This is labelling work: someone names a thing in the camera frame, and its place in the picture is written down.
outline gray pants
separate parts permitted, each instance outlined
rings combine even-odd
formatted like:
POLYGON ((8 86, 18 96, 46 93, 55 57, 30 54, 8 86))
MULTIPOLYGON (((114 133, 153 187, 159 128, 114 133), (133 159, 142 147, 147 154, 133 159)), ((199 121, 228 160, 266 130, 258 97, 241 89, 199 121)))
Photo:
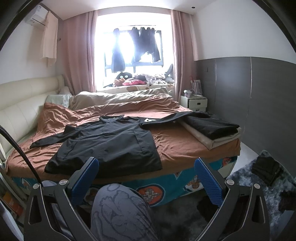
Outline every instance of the gray pants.
POLYGON ((120 184, 98 191, 91 211, 91 232, 99 241, 162 239, 148 203, 138 192, 120 184))

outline brown plush toy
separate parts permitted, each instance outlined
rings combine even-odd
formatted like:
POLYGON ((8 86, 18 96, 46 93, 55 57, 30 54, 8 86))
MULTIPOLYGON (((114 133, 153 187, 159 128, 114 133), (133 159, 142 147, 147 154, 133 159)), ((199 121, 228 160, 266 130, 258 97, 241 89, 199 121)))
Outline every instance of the brown plush toy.
POLYGON ((120 80, 115 79, 114 82, 113 82, 113 87, 123 86, 124 82, 125 82, 124 78, 121 78, 120 80))

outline pink curtain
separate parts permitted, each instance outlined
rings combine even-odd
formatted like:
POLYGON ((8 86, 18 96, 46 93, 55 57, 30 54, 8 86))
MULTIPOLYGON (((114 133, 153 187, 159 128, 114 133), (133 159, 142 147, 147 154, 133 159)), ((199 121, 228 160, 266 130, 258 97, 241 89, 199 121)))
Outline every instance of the pink curtain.
POLYGON ((63 23, 63 65, 73 94, 95 92, 94 40, 98 11, 83 13, 63 23))
POLYGON ((196 64, 193 60, 193 47, 190 33, 190 15, 171 11, 173 28, 173 51, 175 58, 175 101, 180 101, 184 90, 192 89, 190 76, 196 79, 196 64))

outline white tile floor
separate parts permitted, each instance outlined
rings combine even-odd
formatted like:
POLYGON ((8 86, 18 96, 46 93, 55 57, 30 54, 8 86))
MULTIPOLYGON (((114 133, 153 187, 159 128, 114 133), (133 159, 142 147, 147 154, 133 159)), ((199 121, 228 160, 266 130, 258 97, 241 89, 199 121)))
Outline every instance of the white tile floor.
POLYGON ((258 157, 258 154, 241 142, 241 152, 237 158, 237 162, 232 172, 235 172, 238 169, 242 168, 243 166, 247 165, 248 163, 253 161, 256 157, 258 157))

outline orange blanket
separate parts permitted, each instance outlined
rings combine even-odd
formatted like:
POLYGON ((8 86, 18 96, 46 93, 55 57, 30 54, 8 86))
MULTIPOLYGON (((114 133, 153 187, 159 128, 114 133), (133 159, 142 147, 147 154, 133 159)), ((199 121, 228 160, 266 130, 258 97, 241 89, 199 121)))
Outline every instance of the orange blanket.
MULTIPOLYGON (((93 106, 77 111, 71 111, 60 105, 45 103, 38 119, 36 134, 20 146, 42 180, 59 181, 69 177, 45 173, 44 168, 62 143, 30 150, 29 147, 33 142, 63 132, 67 124, 78 126, 86 122, 99 120, 101 115, 112 116, 124 114, 125 116, 163 118, 180 111, 188 111, 188 109, 180 106, 166 94, 155 95, 140 102, 93 106)), ((94 183, 123 182, 158 177, 191 168, 195 159, 198 157, 203 157, 206 161, 211 162, 228 156, 237 156, 240 152, 239 139, 208 150, 178 123, 157 127, 153 126, 149 130, 152 133, 157 151, 160 155, 163 166, 162 170, 112 179, 96 179, 94 183)), ((15 150, 7 160, 6 170, 7 174, 11 177, 34 178, 25 161, 15 150)))

